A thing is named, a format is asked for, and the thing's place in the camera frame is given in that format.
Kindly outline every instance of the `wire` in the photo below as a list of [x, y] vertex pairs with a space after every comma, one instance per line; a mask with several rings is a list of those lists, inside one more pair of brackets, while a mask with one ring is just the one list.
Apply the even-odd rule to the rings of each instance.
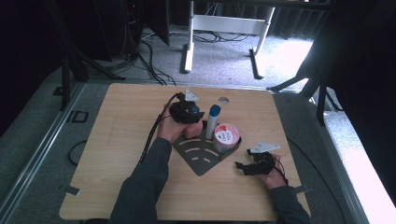
[[283, 168], [283, 164], [279, 160], [277, 160], [275, 158], [274, 158], [274, 160], [279, 162], [280, 166], [282, 167], [282, 171], [279, 170], [279, 168], [277, 168], [276, 166], [274, 166], [274, 169], [276, 171], [278, 171], [282, 175], [283, 179], [285, 180], [285, 184], [288, 186], [289, 185], [289, 180], [286, 178], [285, 168]]
[[318, 167], [311, 161], [311, 159], [309, 159], [309, 157], [305, 154], [305, 152], [295, 143], [293, 142], [291, 139], [287, 138], [289, 142], [291, 142], [295, 147], [297, 147], [297, 149], [300, 150], [300, 152], [306, 157], [306, 159], [309, 161], [309, 163], [311, 163], [311, 165], [314, 167], [314, 169], [317, 171], [318, 175], [320, 176], [321, 180], [323, 181], [324, 185], [326, 186], [326, 188], [329, 190], [330, 194], [332, 195], [332, 198], [334, 199], [335, 203], [337, 204], [338, 209], [341, 212], [341, 216], [343, 219], [343, 223], [346, 223], [346, 216], [344, 214], [343, 209], [341, 208], [341, 204], [338, 202], [338, 200], [335, 198], [334, 193], [332, 192], [332, 189], [330, 188], [329, 184], [326, 182], [326, 180], [324, 179], [323, 175], [320, 173], [320, 171], [318, 170]]
[[[122, 71], [119, 71], [119, 72], [115, 73], [115, 74], [119, 74], [119, 73], [122, 73], [122, 72], [128, 70], [135, 62], [136, 62], [136, 57], [132, 57], [130, 54], [127, 54], [126, 57], [125, 57], [125, 61], [124, 62], [117, 63], [117, 64], [110, 65], [110, 66], [106, 66], [105, 69], [108, 70], [108, 71], [114, 72], [114, 71], [116, 71], [118, 69], [123, 68]], [[100, 72], [97, 72], [97, 70], [94, 69], [90, 64], [85, 63], [85, 62], [83, 62], [83, 63], [86, 65], [86, 67], [88, 69], [91, 69], [92, 71], [94, 71], [94, 73], [91, 73], [92, 75], [100, 74]]]
[[215, 15], [216, 13], [216, 9], [218, 8], [218, 3], [213, 3], [212, 6], [210, 6], [210, 8], [206, 11], [205, 15], [207, 16], [210, 12], [210, 10], [212, 9], [212, 7], [214, 7], [213, 9], [213, 13], [212, 16]]
[[151, 66], [152, 66], [152, 68], [154, 68], [155, 70], [157, 70], [158, 72], [160, 72], [160, 73], [157, 73], [158, 76], [165, 76], [165, 77], [168, 77], [168, 80], [172, 81], [173, 84], [176, 86], [176, 82], [175, 82], [175, 79], [174, 79], [173, 77], [167, 75], [165, 72], [163, 72], [163, 71], [161, 71], [160, 69], [156, 68], [154, 65], [151, 65]]
[[[218, 43], [218, 42], [228, 42], [228, 41], [243, 41], [245, 39], [247, 39], [250, 35], [237, 35], [236, 37], [233, 38], [224, 38], [223, 36], [221, 36], [221, 34], [216, 33], [216, 32], [212, 32], [212, 31], [202, 31], [202, 30], [196, 30], [194, 31], [195, 34], [198, 35], [193, 35], [193, 38], [195, 41], [199, 41], [199, 42], [205, 42], [205, 43]], [[188, 36], [189, 32], [188, 31], [184, 31], [184, 32], [173, 32], [170, 33], [169, 36]], [[213, 35], [212, 39], [209, 38], [205, 38], [199, 35]], [[142, 39], [147, 39], [149, 36], [157, 36], [154, 33], [148, 34], [145, 37], [143, 37]]]
[[[120, 0], [120, 6], [121, 6], [121, 10], [123, 10], [124, 5], [123, 5], [123, 3], [122, 3], [122, 0]], [[127, 33], [127, 32], [126, 32], [126, 31], [127, 31], [127, 23], [125, 22], [125, 25], [124, 25], [124, 41], [123, 41], [122, 48], [121, 48], [121, 51], [120, 51], [119, 56], [121, 56], [122, 53], [123, 53], [124, 50], [125, 50], [126, 39], [127, 39], [127, 37], [126, 37], [126, 33]]]
[[145, 59], [143, 58], [143, 56], [142, 56], [140, 53], [137, 53], [137, 55], [139, 56], [139, 58], [140, 58], [140, 60], [142, 61], [142, 63], [146, 66], [147, 71], [149, 71], [149, 72], [151, 73], [151, 75], [154, 76], [154, 78], [157, 79], [157, 81], [158, 81], [162, 86], [163, 86], [163, 85], [167, 86], [167, 85], [166, 85], [166, 82], [165, 82], [162, 78], [158, 77], [157, 74], [152, 70], [152, 68], [150, 68], [149, 63], [147, 63], [147, 62], [145, 61]]
[[158, 118], [155, 120], [154, 125], [151, 128], [151, 131], [148, 134], [148, 140], [146, 141], [146, 145], [145, 148], [143, 149], [142, 155], [140, 156], [139, 161], [136, 164], [136, 167], [134, 168], [134, 171], [136, 170], [136, 168], [143, 162], [143, 160], [145, 159], [146, 155], [148, 154], [148, 150], [149, 150], [149, 144], [151, 143], [151, 139], [152, 136], [155, 133], [155, 130], [157, 129], [158, 124], [163, 120], [163, 114], [165, 113], [166, 109], [168, 108], [168, 106], [171, 104], [171, 102], [177, 97], [177, 94], [173, 95], [168, 103], [166, 103], [166, 105], [163, 107], [163, 112], [161, 112], [161, 114], [158, 116]]
[[87, 143], [87, 140], [81, 141], [81, 142], [79, 142], [79, 143], [73, 145], [73, 146], [69, 149], [69, 153], [68, 153], [68, 155], [67, 155], [67, 159], [69, 159], [69, 161], [70, 161], [73, 165], [75, 165], [75, 166], [77, 166], [78, 163], [75, 162], [75, 161], [73, 161], [73, 159], [72, 159], [73, 151], [74, 151], [74, 149], [75, 149], [76, 147], [78, 147], [79, 145], [84, 144], [84, 143]]
[[330, 103], [332, 104], [332, 107], [334, 107], [335, 110], [344, 111], [344, 109], [340, 108], [338, 106], [338, 104], [335, 103], [334, 99], [332, 98], [332, 96], [329, 94], [329, 91], [327, 91], [327, 90], [326, 90], [326, 96], [329, 99]]
[[162, 121], [162, 120], [164, 120], [164, 119], [166, 119], [166, 118], [169, 118], [169, 117], [171, 117], [171, 116], [168, 115], [168, 116], [166, 116], [166, 117], [163, 117], [160, 121]]

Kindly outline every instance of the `paper tag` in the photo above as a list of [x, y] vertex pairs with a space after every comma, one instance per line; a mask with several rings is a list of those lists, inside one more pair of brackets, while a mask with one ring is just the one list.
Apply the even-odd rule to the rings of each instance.
[[186, 101], [199, 101], [199, 97], [198, 96], [196, 96], [196, 95], [194, 95], [191, 91], [190, 91], [190, 89], [186, 89], [186, 97], [185, 97], [185, 100]]
[[264, 142], [259, 142], [257, 145], [250, 150], [251, 153], [263, 153], [266, 151], [274, 150], [280, 148], [278, 144], [268, 144]]

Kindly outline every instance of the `white tag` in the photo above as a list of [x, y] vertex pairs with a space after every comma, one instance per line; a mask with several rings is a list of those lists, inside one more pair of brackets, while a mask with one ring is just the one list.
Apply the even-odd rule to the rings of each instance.
[[222, 144], [230, 145], [233, 142], [233, 133], [230, 130], [216, 132], [216, 137]]
[[250, 150], [251, 153], [263, 153], [266, 151], [271, 151], [280, 148], [280, 145], [268, 144], [264, 142], [259, 142], [257, 145]]
[[196, 95], [194, 95], [191, 91], [190, 91], [190, 89], [186, 89], [186, 101], [199, 101], [199, 97], [198, 96], [196, 96]]

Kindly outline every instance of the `black cable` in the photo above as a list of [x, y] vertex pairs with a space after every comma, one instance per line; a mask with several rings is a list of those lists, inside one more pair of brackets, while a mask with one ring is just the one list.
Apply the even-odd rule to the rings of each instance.
[[314, 167], [314, 169], [317, 171], [318, 175], [320, 176], [321, 180], [323, 181], [324, 185], [326, 186], [326, 188], [329, 190], [330, 194], [332, 195], [332, 198], [334, 199], [335, 203], [338, 206], [338, 209], [341, 212], [341, 216], [343, 219], [343, 223], [347, 223], [346, 222], [346, 216], [344, 214], [343, 209], [341, 208], [341, 204], [338, 202], [338, 200], [335, 198], [334, 193], [332, 192], [332, 189], [330, 188], [329, 184], [326, 182], [326, 180], [324, 179], [323, 175], [320, 173], [320, 171], [318, 170], [318, 167], [311, 161], [311, 159], [309, 159], [309, 157], [305, 154], [305, 152], [295, 143], [293, 142], [291, 139], [287, 138], [288, 141], [290, 141], [295, 147], [297, 147], [297, 149], [300, 150], [301, 153], [303, 153], [303, 155], [306, 157], [306, 159], [309, 161], [309, 163], [311, 163], [311, 165]]
[[155, 72], [152, 71], [152, 70], [149, 68], [149, 64], [145, 61], [145, 59], [143, 58], [143, 56], [142, 56], [140, 53], [137, 53], [137, 55], [139, 56], [139, 58], [140, 58], [140, 60], [142, 61], [142, 63], [146, 66], [146, 68], [147, 68], [146, 70], [149, 71], [149, 72], [154, 76], [154, 78], [157, 79], [157, 81], [158, 81], [162, 86], [163, 86], [163, 85], [166, 86], [166, 82], [165, 82], [162, 78], [158, 77], [158, 76], [155, 74]]
[[157, 75], [157, 73], [154, 70], [154, 67], [152, 65], [152, 55], [153, 55], [153, 51], [152, 51], [152, 47], [149, 43], [147, 43], [146, 41], [141, 40], [140, 43], [145, 44], [146, 46], [148, 46], [148, 50], [149, 50], [149, 60], [148, 63], [145, 61], [145, 59], [143, 58], [142, 55], [138, 54], [140, 59], [142, 60], [143, 64], [147, 67], [148, 71], [157, 79], [158, 82], [160, 82], [161, 85], [165, 85], [167, 86], [166, 82]]
[[161, 120], [163, 120], [163, 114], [165, 113], [166, 109], [168, 108], [168, 106], [171, 104], [171, 102], [177, 97], [177, 94], [173, 95], [168, 103], [166, 103], [166, 105], [163, 107], [163, 112], [161, 112], [161, 114], [158, 116], [158, 118], [155, 120], [154, 125], [151, 128], [151, 131], [148, 134], [148, 140], [146, 141], [146, 145], [145, 148], [143, 149], [142, 155], [140, 156], [139, 161], [136, 164], [136, 167], [134, 168], [134, 171], [136, 170], [136, 168], [143, 162], [143, 160], [145, 159], [146, 155], [148, 154], [148, 150], [149, 150], [149, 144], [151, 143], [151, 139], [152, 136], [155, 133], [155, 130], [157, 129], [158, 124], [161, 122]]
[[81, 142], [79, 142], [79, 143], [73, 145], [73, 146], [69, 149], [69, 153], [68, 153], [68, 155], [67, 155], [67, 159], [69, 159], [69, 161], [70, 161], [73, 165], [75, 165], [75, 166], [77, 166], [78, 163], [75, 162], [75, 161], [73, 161], [73, 159], [72, 159], [72, 153], [73, 153], [73, 151], [74, 151], [74, 149], [75, 149], [76, 147], [78, 147], [79, 145], [84, 144], [84, 143], [87, 143], [87, 140], [81, 141]]
[[334, 101], [334, 99], [330, 96], [329, 92], [326, 90], [326, 96], [329, 99], [330, 103], [332, 104], [332, 107], [334, 107], [335, 110], [338, 111], [344, 111], [344, 109], [340, 108]]
[[176, 86], [176, 81], [172, 76], [167, 75], [165, 72], [161, 71], [160, 69], [158, 69], [157, 67], [155, 67], [154, 65], [151, 65], [155, 70], [157, 70], [160, 73], [157, 73], [157, 76], [165, 76], [167, 77], [170, 81], [173, 82], [173, 84]]
[[280, 164], [281, 167], [282, 167], [283, 172], [282, 172], [281, 170], [279, 170], [279, 168], [277, 168], [276, 166], [274, 166], [274, 169], [275, 169], [276, 171], [278, 171], [278, 172], [282, 175], [283, 179], [285, 180], [285, 184], [288, 186], [288, 185], [289, 185], [289, 180], [286, 178], [285, 169], [283, 168], [282, 163], [280, 163], [280, 161], [277, 160], [277, 159], [275, 159], [275, 158], [274, 158], [274, 160], [276, 160], [276, 161], [279, 162], [279, 164]]
[[[126, 55], [126, 58], [125, 58], [124, 62], [117, 63], [117, 64], [110, 65], [110, 66], [105, 66], [105, 69], [110, 71], [110, 72], [115, 72], [115, 70], [117, 70], [117, 69], [124, 68], [124, 70], [115, 73], [115, 74], [119, 74], [121, 72], [124, 72], [124, 71], [128, 70], [135, 62], [136, 62], [136, 58], [133, 58], [131, 55]], [[85, 62], [83, 62], [83, 63], [88, 69], [91, 69], [94, 72], [94, 73], [91, 73], [92, 75], [100, 74], [90, 64], [85, 63]]]
[[236, 41], [243, 41], [249, 37], [249, 35], [246, 35], [242, 39], [237, 39], [238, 37], [243, 36], [243, 35], [237, 35], [236, 37], [233, 37], [233, 38], [224, 38], [221, 36], [221, 34], [219, 34], [217, 32], [213, 32], [213, 31], [196, 31], [195, 33], [201, 34], [201, 35], [213, 35], [214, 36], [214, 39], [208, 39], [208, 38], [204, 38], [204, 37], [201, 37], [198, 35], [193, 36], [194, 40], [199, 41], [199, 42], [205, 42], [205, 43], [218, 43], [218, 42], [230, 42], [230, 41], [236, 42]]

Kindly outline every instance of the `dark sleeve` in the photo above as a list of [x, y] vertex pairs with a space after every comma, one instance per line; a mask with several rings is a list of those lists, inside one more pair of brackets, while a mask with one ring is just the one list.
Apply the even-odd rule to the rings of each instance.
[[311, 218], [298, 202], [293, 187], [271, 189], [271, 198], [280, 224], [310, 224]]
[[110, 223], [157, 223], [155, 204], [168, 179], [172, 145], [156, 138], [143, 162], [122, 184]]

